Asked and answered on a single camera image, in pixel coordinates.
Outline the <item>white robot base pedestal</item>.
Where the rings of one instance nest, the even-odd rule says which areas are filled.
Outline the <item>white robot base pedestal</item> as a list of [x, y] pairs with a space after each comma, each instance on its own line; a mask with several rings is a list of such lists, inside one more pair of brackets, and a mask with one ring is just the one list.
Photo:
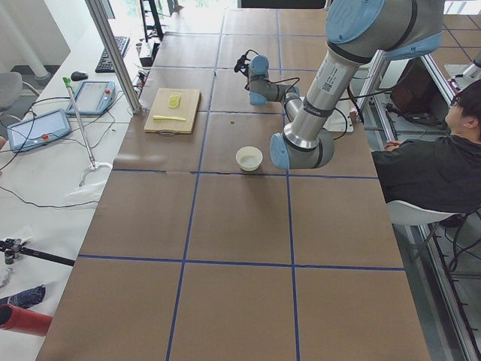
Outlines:
[[353, 132], [354, 126], [350, 117], [349, 100], [338, 102], [331, 116], [326, 120], [324, 128], [329, 132]]

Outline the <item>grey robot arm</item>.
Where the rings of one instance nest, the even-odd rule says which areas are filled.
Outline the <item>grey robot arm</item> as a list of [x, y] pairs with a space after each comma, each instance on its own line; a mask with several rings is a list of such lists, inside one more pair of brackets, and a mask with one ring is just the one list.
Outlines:
[[272, 135], [270, 155], [280, 169], [320, 168], [334, 154], [326, 120], [361, 65], [378, 50], [390, 60], [412, 59], [441, 43], [442, 1], [335, 1], [328, 10], [327, 53], [304, 98], [293, 85], [270, 81], [268, 59], [257, 55], [247, 66], [251, 105], [280, 102], [290, 117]]

